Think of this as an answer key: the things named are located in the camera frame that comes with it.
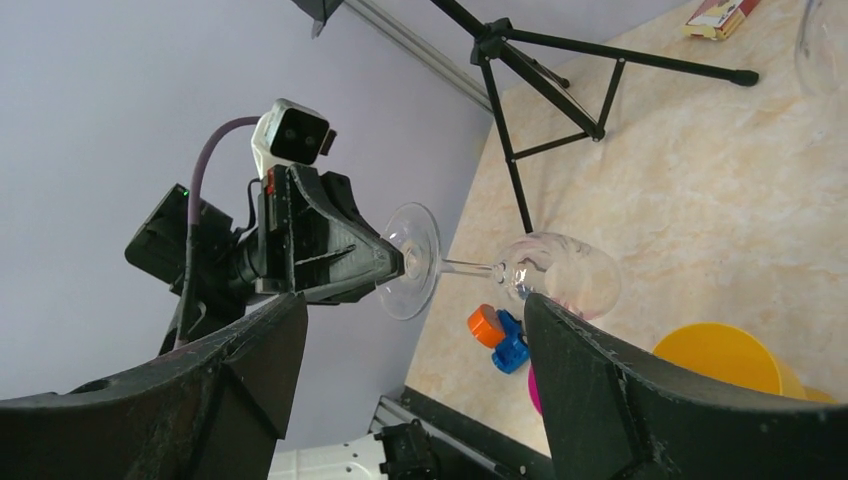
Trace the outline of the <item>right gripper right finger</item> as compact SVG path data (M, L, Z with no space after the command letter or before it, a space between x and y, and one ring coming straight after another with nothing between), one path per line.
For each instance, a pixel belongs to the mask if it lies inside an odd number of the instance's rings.
M843 479L847 408L734 386L534 293L531 365L559 479Z

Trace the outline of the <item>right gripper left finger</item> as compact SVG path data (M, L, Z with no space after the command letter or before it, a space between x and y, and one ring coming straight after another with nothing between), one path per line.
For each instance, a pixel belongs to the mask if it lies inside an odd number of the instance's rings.
M1 404L5 479L264 479L308 329L282 295L229 326L66 394Z

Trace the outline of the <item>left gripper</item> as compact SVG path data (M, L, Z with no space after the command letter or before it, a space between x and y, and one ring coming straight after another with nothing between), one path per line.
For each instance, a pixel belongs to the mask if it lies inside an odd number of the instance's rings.
M259 292L356 303L404 273L403 255L362 216L347 176L274 165L259 200Z

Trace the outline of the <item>magenta plastic goblet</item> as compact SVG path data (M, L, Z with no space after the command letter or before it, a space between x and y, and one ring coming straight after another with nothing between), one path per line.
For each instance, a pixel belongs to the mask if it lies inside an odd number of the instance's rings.
M530 401L531 401L535 411L539 415L542 415L542 406L541 406L541 401L540 401L540 397L539 397L538 387L537 387L537 383L536 383L536 375L535 375L535 370L534 370L533 365L530 365L530 367L528 369L527 388L528 388L528 395L529 395Z

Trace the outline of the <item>clear wine glass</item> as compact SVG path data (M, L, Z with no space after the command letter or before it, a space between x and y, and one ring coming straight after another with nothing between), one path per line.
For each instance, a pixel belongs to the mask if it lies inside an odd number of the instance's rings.
M584 241L552 232L532 232L510 243L489 264L443 256L431 211L417 202L400 206L383 238L402 254L403 273L377 287L385 311L409 320L432 300L444 274L486 279L499 306L516 316L533 293L550 298L585 320L609 313L621 293L616 261Z

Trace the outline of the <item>tall clear flute glass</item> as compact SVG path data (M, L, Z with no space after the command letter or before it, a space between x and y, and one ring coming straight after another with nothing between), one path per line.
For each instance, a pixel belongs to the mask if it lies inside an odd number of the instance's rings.
M794 49L802 91L830 96L847 90L847 2L806 1Z

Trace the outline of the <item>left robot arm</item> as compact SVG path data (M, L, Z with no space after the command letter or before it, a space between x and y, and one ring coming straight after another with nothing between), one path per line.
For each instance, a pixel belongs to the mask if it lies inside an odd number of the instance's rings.
M188 223L189 191L175 185L133 236L129 264L163 281L191 313L174 315L160 351L197 340L279 294L310 305L356 303L401 276L400 251L360 214L348 177L302 164L276 165L251 201L251 223L201 201Z

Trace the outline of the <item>orange plastic goblet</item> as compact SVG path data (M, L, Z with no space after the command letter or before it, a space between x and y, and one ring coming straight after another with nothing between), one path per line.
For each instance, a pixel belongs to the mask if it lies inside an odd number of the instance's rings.
M750 390L834 404L828 393L804 386L795 371L747 331L723 323L694 323L672 331L653 354L700 375Z

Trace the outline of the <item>blue orange toy car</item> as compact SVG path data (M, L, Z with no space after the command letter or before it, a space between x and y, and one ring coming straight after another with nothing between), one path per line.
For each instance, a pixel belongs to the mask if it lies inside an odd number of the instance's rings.
M502 373L512 374L529 360L522 324L508 311L481 304L469 315L467 327L478 343L492 351L492 363Z

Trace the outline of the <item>black music stand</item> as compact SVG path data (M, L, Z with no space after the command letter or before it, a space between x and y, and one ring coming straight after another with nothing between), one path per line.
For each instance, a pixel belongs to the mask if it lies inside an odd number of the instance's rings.
M473 46L469 62L480 70L483 79L481 83L477 83L437 49L373 1L298 1L295 5L310 18L312 37L318 37L333 14L340 7L346 7L410 56L464 93L478 106L488 111L494 119L521 224L527 233L533 232L534 226L519 172L519 161L584 139L592 142L604 140L607 135L606 126L609 116L627 65L636 64L715 79L742 88L753 87L761 79L760 74L753 70L723 68L517 29L507 17L483 22L457 1L434 2L435 8L471 37ZM614 61L615 65L599 114L591 115L571 94L570 81L520 50L518 46L521 43ZM501 94L495 79L493 66L496 63L503 64L523 80L555 110L578 127L578 132L523 150L516 150L510 137Z

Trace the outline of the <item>small pink card box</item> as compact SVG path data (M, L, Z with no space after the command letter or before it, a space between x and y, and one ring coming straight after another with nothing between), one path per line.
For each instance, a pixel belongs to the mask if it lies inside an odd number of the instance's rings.
M760 0L707 0L682 26L688 37L726 40L750 16Z

